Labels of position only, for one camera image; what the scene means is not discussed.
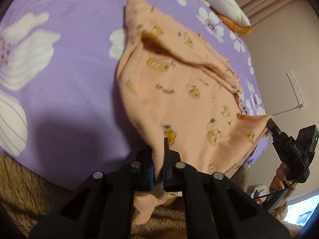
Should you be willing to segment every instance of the silver screw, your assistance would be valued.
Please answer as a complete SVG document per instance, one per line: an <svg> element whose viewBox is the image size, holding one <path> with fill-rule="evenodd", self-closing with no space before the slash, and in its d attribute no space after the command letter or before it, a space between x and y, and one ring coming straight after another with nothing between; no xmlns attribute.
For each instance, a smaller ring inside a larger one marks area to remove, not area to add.
<svg viewBox="0 0 319 239"><path fill-rule="evenodd" d="M213 176L216 180L222 180L224 178L224 174L221 172L215 172Z"/></svg>
<svg viewBox="0 0 319 239"><path fill-rule="evenodd" d="M103 177L103 172L95 172L93 174L94 179L101 179Z"/></svg>
<svg viewBox="0 0 319 239"><path fill-rule="evenodd" d="M178 163L175 164L175 166L178 169L183 169L183 168L185 168L186 164L183 163L183 162L178 162Z"/></svg>
<svg viewBox="0 0 319 239"><path fill-rule="evenodd" d="M134 161L134 162L131 162L131 166L133 168L139 168L141 166L141 163L139 161Z"/></svg>

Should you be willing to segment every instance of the bed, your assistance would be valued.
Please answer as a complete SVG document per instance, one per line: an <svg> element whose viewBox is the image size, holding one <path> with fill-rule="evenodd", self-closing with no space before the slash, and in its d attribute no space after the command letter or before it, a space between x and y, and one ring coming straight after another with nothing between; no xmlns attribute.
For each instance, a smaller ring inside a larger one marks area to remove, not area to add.
<svg viewBox="0 0 319 239"><path fill-rule="evenodd" d="M201 0L146 0L201 33L240 77L246 115L265 114L249 51ZM14 0L0 23L0 146L20 164L73 189L118 170L144 142L114 80L126 0ZM247 158L266 149L267 138Z"/></svg>

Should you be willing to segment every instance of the beige wall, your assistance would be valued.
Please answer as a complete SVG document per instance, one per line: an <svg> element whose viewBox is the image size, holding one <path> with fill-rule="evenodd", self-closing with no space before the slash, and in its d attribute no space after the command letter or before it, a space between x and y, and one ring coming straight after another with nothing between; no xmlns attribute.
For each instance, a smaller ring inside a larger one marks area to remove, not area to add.
<svg viewBox="0 0 319 239"><path fill-rule="evenodd" d="M300 128L319 127L319 19L306 0L295 0L253 26L245 40L267 114L298 105L286 72L293 70L307 107L274 117L279 128L296 138ZM250 168L250 184L270 184L280 160L269 139L265 153ZM319 187L319 154L310 177L295 195Z"/></svg>

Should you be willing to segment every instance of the white power outlet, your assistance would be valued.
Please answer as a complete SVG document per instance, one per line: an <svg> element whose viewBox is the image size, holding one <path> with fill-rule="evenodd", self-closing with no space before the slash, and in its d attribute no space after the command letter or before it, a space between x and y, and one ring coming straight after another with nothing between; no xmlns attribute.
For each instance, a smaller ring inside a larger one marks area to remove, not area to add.
<svg viewBox="0 0 319 239"><path fill-rule="evenodd" d="M295 92L295 95L296 95L296 98L298 101L298 105L303 105L302 108L305 108L306 107L306 100L302 94L301 88L299 86L299 83L296 79L294 72L293 71L288 72L287 76L291 82L293 91Z"/></svg>

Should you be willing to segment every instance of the orange cloth with cartoon print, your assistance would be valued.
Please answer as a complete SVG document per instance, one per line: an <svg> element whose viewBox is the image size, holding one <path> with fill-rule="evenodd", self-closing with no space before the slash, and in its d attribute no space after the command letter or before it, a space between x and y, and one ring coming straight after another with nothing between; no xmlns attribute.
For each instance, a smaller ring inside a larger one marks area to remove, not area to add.
<svg viewBox="0 0 319 239"><path fill-rule="evenodd" d="M125 22L129 40L117 80L130 121L152 147L155 179L165 136L183 162L231 177L265 134L270 116L241 115L239 78L201 35L143 0L127 1ZM136 193L136 224L176 196L161 188Z"/></svg>

